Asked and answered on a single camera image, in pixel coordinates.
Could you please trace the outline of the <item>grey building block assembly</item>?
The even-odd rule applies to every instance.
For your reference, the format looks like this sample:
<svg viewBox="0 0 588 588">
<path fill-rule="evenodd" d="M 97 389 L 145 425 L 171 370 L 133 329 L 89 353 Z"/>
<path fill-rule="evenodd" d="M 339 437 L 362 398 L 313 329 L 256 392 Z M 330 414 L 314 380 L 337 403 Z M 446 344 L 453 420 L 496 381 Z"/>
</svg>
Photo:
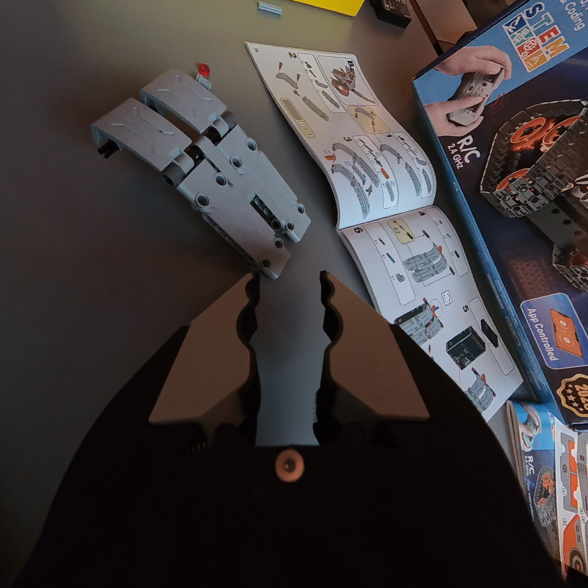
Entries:
<svg viewBox="0 0 588 588">
<path fill-rule="evenodd" d="M 168 70 L 91 125 L 99 153 L 128 150 L 162 174 L 255 269 L 276 279 L 311 223 L 257 143 L 210 92 Z"/>
</svg>

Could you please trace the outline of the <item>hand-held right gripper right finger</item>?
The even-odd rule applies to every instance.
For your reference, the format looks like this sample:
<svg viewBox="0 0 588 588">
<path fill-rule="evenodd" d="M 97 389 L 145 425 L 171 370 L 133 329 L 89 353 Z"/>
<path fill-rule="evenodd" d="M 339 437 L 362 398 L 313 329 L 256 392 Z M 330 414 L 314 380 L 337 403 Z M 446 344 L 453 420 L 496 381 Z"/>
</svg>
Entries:
<svg viewBox="0 0 588 588">
<path fill-rule="evenodd" d="M 389 322 L 334 274 L 320 273 L 325 349 L 319 422 L 426 421 L 429 411 Z"/>
</svg>

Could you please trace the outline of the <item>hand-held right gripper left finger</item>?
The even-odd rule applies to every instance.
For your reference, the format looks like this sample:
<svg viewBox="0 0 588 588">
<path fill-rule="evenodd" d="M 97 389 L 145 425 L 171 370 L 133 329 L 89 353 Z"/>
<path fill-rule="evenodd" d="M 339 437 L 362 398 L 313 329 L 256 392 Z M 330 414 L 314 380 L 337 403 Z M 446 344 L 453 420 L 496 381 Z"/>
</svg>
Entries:
<svg viewBox="0 0 588 588">
<path fill-rule="evenodd" d="M 246 419 L 256 359 L 249 341 L 257 324 L 260 274 L 249 273 L 190 324 L 149 416 L 151 424 L 201 426 Z"/>
</svg>

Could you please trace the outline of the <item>blue robot kit box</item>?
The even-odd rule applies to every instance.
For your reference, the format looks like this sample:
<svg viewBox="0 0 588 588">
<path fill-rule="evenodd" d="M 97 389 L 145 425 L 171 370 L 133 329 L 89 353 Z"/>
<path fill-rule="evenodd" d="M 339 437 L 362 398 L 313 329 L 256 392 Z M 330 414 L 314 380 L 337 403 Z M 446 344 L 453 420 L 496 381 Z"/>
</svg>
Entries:
<svg viewBox="0 0 588 588">
<path fill-rule="evenodd" d="M 587 431 L 587 1 L 518 1 L 413 82 L 538 398 Z"/>
</svg>

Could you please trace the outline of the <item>white instruction booklet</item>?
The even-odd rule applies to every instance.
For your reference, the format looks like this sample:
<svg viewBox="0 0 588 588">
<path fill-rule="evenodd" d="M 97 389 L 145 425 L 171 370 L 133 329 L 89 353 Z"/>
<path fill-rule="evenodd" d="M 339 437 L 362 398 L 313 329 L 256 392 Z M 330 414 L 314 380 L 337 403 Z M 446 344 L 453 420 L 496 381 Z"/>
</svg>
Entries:
<svg viewBox="0 0 588 588">
<path fill-rule="evenodd" d="M 523 383 L 454 226 L 434 205 L 422 148 L 352 54 L 246 42 L 264 84 L 334 192 L 336 230 L 376 310 L 399 325 L 489 421 Z"/>
</svg>

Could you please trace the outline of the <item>printed cardboard sheet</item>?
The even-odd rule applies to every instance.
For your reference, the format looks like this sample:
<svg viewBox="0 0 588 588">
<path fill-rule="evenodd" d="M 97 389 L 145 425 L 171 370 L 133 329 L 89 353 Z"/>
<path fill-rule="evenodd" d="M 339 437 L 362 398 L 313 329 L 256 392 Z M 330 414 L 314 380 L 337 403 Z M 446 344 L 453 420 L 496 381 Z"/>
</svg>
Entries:
<svg viewBox="0 0 588 588">
<path fill-rule="evenodd" d="M 587 575 L 587 433 L 540 404 L 507 401 L 518 477 L 535 529 L 562 572 Z"/>
</svg>

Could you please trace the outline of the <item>yellow bin with cable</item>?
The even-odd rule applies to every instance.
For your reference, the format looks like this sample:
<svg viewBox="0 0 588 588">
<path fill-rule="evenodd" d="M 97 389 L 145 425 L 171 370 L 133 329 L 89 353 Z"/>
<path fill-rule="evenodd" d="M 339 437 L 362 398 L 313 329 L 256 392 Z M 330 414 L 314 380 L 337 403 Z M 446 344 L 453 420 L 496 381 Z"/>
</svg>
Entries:
<svg viewBox="0 0 588 588">
<path fill-rule="evenodd" d="M 364 4 L 364 0 L 298 0 L 293 2 L 351 18 L 357 16 L 357 13 Z"/>
</svg>

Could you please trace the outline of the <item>small black blue device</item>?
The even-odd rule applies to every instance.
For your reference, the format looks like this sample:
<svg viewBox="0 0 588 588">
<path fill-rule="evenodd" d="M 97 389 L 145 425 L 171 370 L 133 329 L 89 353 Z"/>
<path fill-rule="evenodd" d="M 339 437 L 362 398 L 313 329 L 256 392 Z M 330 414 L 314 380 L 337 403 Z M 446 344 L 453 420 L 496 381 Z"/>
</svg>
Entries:
<svg viewBox="0 0 588 588">
<path fill-rule="evenodd" d="M 405 29 L 411 23 L 407 1 L 369 1 L 379 20 Z"/>
</svg>

